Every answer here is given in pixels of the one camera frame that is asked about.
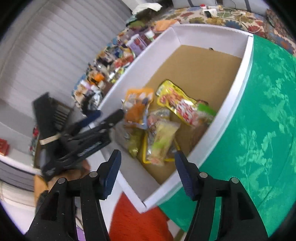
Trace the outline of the orange snack pouch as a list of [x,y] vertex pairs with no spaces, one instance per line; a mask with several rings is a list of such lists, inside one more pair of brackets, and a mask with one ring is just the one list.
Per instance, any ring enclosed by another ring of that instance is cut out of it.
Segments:
[[129,128],[147,129],[149,106],[154,100],[152,88],[129,89],[122,104],[124,125]]

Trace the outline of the pale green snack bag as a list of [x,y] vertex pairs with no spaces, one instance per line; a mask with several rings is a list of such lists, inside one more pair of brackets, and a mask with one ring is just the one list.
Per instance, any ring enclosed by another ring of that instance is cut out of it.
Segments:
[[156,134],[151,145],[151,154],[148,160],[155,165],[163,166],[167,152],[175,138],[180,123],[169,120],[158,120],[156,122]]

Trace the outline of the yellow red snack bag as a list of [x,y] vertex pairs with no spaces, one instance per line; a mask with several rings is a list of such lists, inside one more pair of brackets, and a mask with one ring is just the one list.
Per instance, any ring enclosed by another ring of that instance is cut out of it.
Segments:
[[157,104],[168,108],[189,126],[210,125],[216,112],[203,100],[195,100],[186,95],[170,80],[165,80],[156,91]]

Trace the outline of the green patterned bedspread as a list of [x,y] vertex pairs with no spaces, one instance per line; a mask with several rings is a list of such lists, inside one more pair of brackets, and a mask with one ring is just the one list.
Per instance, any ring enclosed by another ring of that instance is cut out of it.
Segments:
[[200,170],[238,178],[272,235],[295,203],[295,57],[254,37],[244,94]]

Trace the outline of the white cardboard box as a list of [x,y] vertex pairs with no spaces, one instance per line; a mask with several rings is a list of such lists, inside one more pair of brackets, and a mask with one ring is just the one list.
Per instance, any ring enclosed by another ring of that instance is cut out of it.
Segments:
[[204,100],[217,114],[194,147],[182,124],[177,143],[190,162],[201,166],[226,131],[244,93],[252,67],[254,36],[245,31],[205,24],[174,25],[153,41],[104,97],[103,117],[121,107],[130,89],[157,90],[166,79],[186,95]]

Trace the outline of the dark floral cloth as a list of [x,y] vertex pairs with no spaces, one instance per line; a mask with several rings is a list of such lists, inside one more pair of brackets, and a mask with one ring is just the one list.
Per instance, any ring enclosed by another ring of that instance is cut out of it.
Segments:
[[264,29],[268,40],[286,49],[290,54],[295,56],[294,38],[285,24],[271,9],[266,10]]

